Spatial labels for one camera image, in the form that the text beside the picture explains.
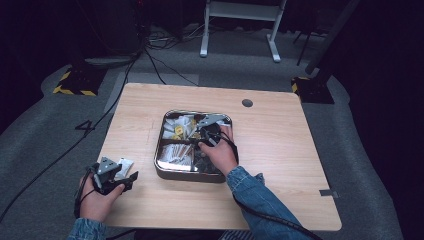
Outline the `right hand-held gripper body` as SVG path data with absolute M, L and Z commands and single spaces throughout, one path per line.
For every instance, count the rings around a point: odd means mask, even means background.
M 214 147 L 221 139 L 221 127 L 230 125 L 231 121 L 226 115 L 207 114 L 197 123 L 196 132 L 200 134 L 200 142 Z

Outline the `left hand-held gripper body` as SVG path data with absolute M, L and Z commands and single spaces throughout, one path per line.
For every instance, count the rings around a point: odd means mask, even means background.
M 128 191 L 130 188 L 126 188 L 123 180 L 114 180 L 114 175 L 116 173 L 116 168 L 118 163 L 113 160 L 103 157 L 100 163 L 95 167 L 92 180 L 94 181 L 94 189 L 102 195 L 108 195 L 113 191 L 117 186 L 123 184 L 124 192 Z

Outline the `single white sachet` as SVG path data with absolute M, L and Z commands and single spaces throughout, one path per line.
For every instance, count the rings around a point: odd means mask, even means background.
M 127 176 L 127 173 L 129 171 L 129 169 L 131 168 L 131 166 L 133 165 L 133 161 L 126 159 L 126 158 L 121 158 L 118 161 L 119 164 L 122 164 L 122 170 L 121 170 L 121 174 L 122 174 L 122 179 L 125 179 Z

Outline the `square metal compartment tray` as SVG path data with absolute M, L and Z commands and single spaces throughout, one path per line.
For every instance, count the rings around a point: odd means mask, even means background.
M 195 112 L 195 111 L 182 111 L 182 110 L 171 110 L 167 112 L 162 121 L 161 130 L 159 134 L 154 164 L 157 171 L 157 174 L 167 180 L 181 180 L 181 181 L 193 181 L 193 182 L 206 182 L 206 183 L 223 183 L 225 181 L 225 176 L 220 172 L 219 174 L 206 174 L 200 173 L 197 171 L 197 168 L 194 166 L 194 152 L 200 142 L 200 134 L 196 131 L 188 140 L 172 140 L 172 139 L 163 139 L 163 124 L 167 118 L 175 119 L 178 116 L 182 115 L 193 115 L 194 119 L 198 123 L 203 119 L 207 114 L 222 114 L 222 113 L 207 113 L 207 112 Z M 161 165 L 158 163 L 159 157 L 162 153 L 163 147 L 168 144 L 188 144 L 192 147 L 191 157 L 192 162 L 189 166 L 176 166 L 176 165 Z

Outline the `pile of white yellow packets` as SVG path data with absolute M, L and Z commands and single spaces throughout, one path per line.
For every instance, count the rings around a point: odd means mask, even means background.
M 163 124 L 163 139 L 188 140 L 196 131 L 197 122 L 193 115 L 167 118 Z

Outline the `person's left hand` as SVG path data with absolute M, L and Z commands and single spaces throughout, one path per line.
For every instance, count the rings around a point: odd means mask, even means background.
M 102 195 L 94 189 L 92 179 L 88 177 L 82 191 L 80 217 L 104 222 L 114 202 L 122 194 L 124 189 L 125 186 L 120 184 L 108 195 Z

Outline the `person's right hand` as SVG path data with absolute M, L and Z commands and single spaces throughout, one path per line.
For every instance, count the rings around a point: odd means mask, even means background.
M 198 146 L 210 158 L 215 167 L 224 176 L 227 176 L 231 170 L 238 166 L 238 163 L 231 146 L 233 141 L 232 128 L 229 126 L 220 126 L 220 128 L 224 139 L 220 140 L 216 146 L 210 147 L 203 142 L 200 142 Z

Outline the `pile of dark packets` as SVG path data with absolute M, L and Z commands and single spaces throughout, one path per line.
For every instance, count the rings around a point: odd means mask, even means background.
M 202 152 L 199 148 L 195 149 L 194 152 L 194 166 L 197 168 L 197 171 L 200 173 L 206 174 L 219 174 L 220 171 L 215 165 L 211 162 L 210 158 Z

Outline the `pile of brown white sticks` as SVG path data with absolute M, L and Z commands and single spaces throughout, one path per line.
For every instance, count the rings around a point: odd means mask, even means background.
M 165 165 L 189 166 L 192 162 L 192 147 L 188 144 L 168 144 L 163 147 L 158 163 Z

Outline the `black yellow striped stand base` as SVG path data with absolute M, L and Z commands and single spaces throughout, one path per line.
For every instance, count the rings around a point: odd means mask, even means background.
M 80 70 L 69 67 L 62 75 L 53 93 L 97 96 L 106 73 L 106 69 Z
M 294 77 L 291 79 L 291 87 L 302 103 L 334 103 L 327 85 L 318 83 L 313 78 Z

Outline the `person's striped clothing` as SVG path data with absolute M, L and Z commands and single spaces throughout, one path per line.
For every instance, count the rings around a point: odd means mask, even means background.
M 226 230 L 218 240 L 247 240 L 249 237 L 249 231 Z

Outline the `black slanted pole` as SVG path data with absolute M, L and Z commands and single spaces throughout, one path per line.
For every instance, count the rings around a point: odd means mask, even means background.
M 310 33 L 323 35 L 324 40 L 309 61 L 305 72 L 318 70 L 316 78 L 328 79 L 348 51 L 343 29 L 361 0 L 328 0 L 316 11 Z

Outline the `white metal stand frame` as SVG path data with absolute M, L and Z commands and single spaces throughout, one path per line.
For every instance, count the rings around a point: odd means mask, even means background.
M 209 23 L 211 17 L 257 20 L 273 23 L 272 32 L 266 35 L 266 41 L 273 61 L 275 63 L 279 63 L 281 61 L 281 57 L 275 43 L 275 38 L 283 17 L 286 3 L 287 0 L 281 0 L 277 6 L 265 6 L 206 0 L 204 10 L 204 30 L 199 55 L 203 58 L 208 55 Z

